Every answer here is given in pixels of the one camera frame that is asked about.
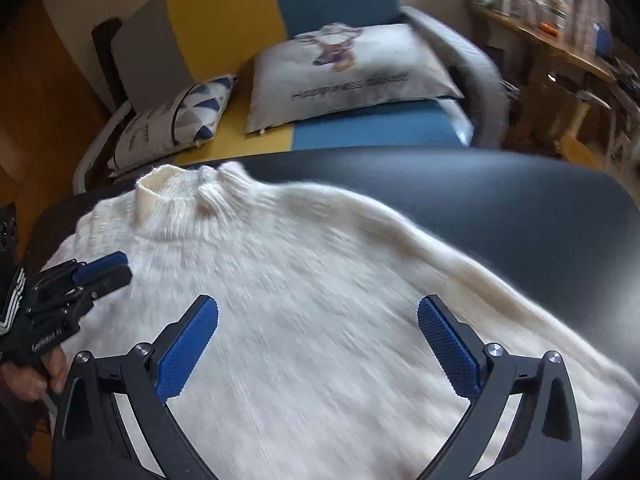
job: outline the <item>sweater collar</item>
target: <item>sweater collar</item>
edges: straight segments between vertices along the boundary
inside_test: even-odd
[[[133,225],[150,238],[207,238],[220,222],[238,218],[255,191],[266,186],[238,162],[226,162],[218,170],[160,166],[136,182]]]

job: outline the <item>screw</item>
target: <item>screw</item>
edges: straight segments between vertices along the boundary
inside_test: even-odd
[[[149,343],[138,343],[134,348],[140,355],[147,355],[151,351],[151,345]]]
[[[91,357],[91,354],[89,354],[89,352],[82,351],[76,356],[76,363],[83,364],[89,360],[89,357]]]
[[[546,357],[552,363],[561,363],[562,362],[562,356],[558,352],[556,352],[555,350],[552,350],[551,352],[547,352],[546,353]]]
[[[494,357],[500,357],[504,354],[504,348],[502,348],[498,343],[489,343],[486,346],[486,351],[489,352],[489,355]]]

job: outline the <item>pillow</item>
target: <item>pillow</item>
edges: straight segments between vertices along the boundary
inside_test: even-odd
[[[235,75],[217,76],[183,90],[173,102],[136,115],[107,163],[114,170],[111,176],[213,139],[235,81]]]
[[[246,130],[436,97],[463,95],[409,25],[332,23],[260,53]]]

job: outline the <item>blue seat cushion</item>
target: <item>blue seat cushion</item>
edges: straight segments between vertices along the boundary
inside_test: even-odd
[[[437,101],[411,101],[340,112],[296,123],[292,150],[349,146],[462,147]]]

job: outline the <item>black table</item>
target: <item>black table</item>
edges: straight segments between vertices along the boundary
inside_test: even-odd
[[[640,379],[640,212],[611,177],[515,153],[419,147],[275,153],[242,163],[258,180],[331,183],[401,211]],[[133,185],[117,183],[49,207],[31,235],[28,271],[46,263],[98,200]],[[637,447],[639,434],[636,413],[604,465],[608,475]]]

